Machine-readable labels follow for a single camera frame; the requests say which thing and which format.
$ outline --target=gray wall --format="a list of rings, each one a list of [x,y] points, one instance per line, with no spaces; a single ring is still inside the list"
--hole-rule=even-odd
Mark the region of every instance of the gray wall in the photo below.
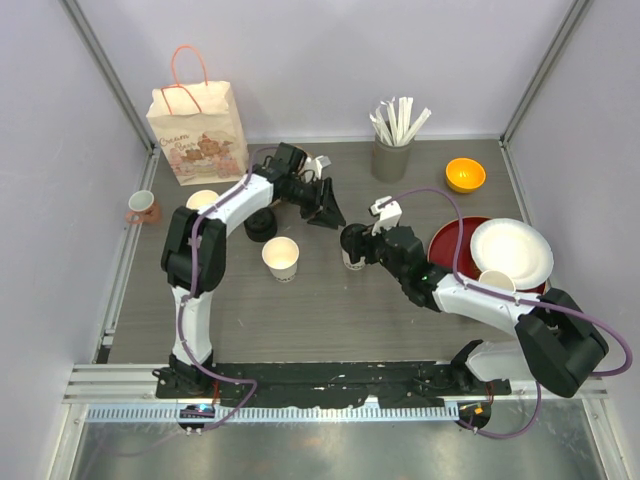
[[[583,309],[623,333],[636,353],[638,19],[637,0],[594,2],[513,142],[534,225],[555,253],[557,283]],[[610,365],[619,360],[615,356]],[[637,453],[640,417],[632,412],[640,395],[640,367],[608,384],[632,446],[628,453]],[[635,471],[640,474],[637,464]]]
[[[0,478],[42,479],[144,150],[55,0],[0,15]]]
[[[409,94],[424,134],[499,134],[571,0],[80,1],[140,115],[178,45],[230,80],[249,140],[371,136],[368,110]],[[195,57],[178,62],[201,81]]]

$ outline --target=floor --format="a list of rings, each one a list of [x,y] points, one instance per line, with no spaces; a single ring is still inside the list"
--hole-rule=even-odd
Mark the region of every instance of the floor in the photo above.
[[[515,431],[533,401],[496,402],[487,429]],[[152,445],[178,432],[164,444]],[[110,452],[144,452],[132,458]],[[72,479],[595,480],[607,478],[579,400],[546,400],[524,436],[453,422],[230,424],[186,437],[172,423],[85,425]]]
[[[336,198],[347,223],[371,223],[377,198],[418,186],[446,189],[444,169],[455,157],[472,157],[487,181],[471,195],[456,195],[465,215],[520,219],[502,154],[495,140],[417,142],[405,178],[394,185],[369,171],[371,143],[301,145],[332,160]],[[174,343],[174,305],[160,255],[173,210],[202,188],[218,193],[231,184],[180,187],[161,161],[153,192],[164,210],[160,225],[143,226],[124,296],[110,363],[165,363]],[[413,227],[425,246],[455,213],[446,200],[422,194],[402,200],[401,224]],[[276,208],[279,235],[300,247],[299,270],[289,284],[276,282],[261,259],[261,244],[242,228],[228,240],[227,269],[214,295],[211,340],[225,362],[447,360],[468,341],[509,337],[481,323],[419,309],[381,267],[360,272],[341,261],[339,235],[307,225],[296,207]]]

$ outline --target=wooden table surface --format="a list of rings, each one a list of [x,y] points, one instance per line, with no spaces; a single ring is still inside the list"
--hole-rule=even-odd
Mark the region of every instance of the wooden table surface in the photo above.
[[[446,189],[444,168],[455,157],[474,158],[487,171],[480,190],[455,195],[464,215],[521,218],[495,140],[417,142],[405,178],[394,185],[371,176],[371,143],[301,147],[333,162],[327,175],[334,180],[347,224],[372,223],[368,208],[377,198],[425,185]],[[197,190],[222,193],[231,186],[180,187],[161,159],[152,189],[164,219],[161,225],[142,228],[110,363],[167,361],[175,338],[175,313],[160,256],[171,214]],[[425,250],[438,229],[455,217],[447,201],[435,194],[403,199],[401,206],[401,224],[413,227],[424,239]],[[251,242],[242,227],[230,235],[226,274],[211,313],[216,361],[450,360],[470,340],[510,338],[467,318],[416,307],[382,267],[347,270],[339,232],[307,225],[292,205],[275,211],[278,235],[291,237],[300,247],[298,274],[291,283],[278,283],[262,262],[262,244]]]

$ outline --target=orange bowl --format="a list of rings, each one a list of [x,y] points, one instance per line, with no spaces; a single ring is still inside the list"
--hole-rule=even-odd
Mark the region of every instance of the orange bowl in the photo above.
[[[482,186],[487,173],[471,158],[454,158],[447,164],[447,185],[458,193],[471,193]]]

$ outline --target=gray container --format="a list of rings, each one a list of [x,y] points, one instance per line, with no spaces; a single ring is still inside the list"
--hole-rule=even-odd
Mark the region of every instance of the gray container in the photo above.
[[[407,170],[412,148],[413,140],[402,147],[391,147],[382,143],[380,137],[376,136],[373,144],[371,173],[375,178],[385,183],[395,183],[402,180]]]

